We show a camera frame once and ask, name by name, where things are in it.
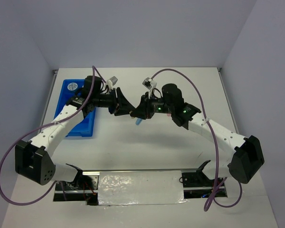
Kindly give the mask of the blue jar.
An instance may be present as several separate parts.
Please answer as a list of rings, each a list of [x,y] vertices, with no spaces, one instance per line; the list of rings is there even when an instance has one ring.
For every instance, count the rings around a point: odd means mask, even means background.
[[[74,93],[78,89],[78,84],[76,82],[71,82],[67,85],[67,90],[70,93]]]

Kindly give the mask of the blue translucent cap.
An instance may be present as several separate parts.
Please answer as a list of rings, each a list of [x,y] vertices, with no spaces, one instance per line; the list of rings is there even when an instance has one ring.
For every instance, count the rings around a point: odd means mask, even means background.
[[[136,120],[135,124],[136,124],[136,125],[140,125],[142,121],[143,121],[142,119],[137,118],[137,120]]]

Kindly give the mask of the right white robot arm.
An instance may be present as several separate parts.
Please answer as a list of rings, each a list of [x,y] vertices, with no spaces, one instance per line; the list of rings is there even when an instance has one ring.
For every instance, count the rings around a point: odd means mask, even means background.
[[[229,155],[226,163],[228,176],[242,184],[249,183],[264,164],[261,144],[255,136],[242,136],[204,117],[200,109],[184,101],[181,90],[175,84],[165,84],[161,97],[153,94],[156,83],[151,79],[143,85],[148,91],[141,96],[140,104],[131,112],[131,117],[146,120],[155,113],[170,114],[178,127],[217,143],[218,148]]]

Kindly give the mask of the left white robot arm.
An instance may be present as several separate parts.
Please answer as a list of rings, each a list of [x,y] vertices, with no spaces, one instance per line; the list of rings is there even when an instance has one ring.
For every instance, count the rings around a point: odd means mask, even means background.
[[[15,171],[40,185],[63,181],[72,189],[82,187],[88,179],[83,171],[71,164],[55,164],[51,157],[68,133],[96,107],[108,108],[115,116],[128,115],[134,107],[126,100],[115,76],[102,84],[100,77],[87,76],[81,88],[68,99],[50,126],[15,146]]]

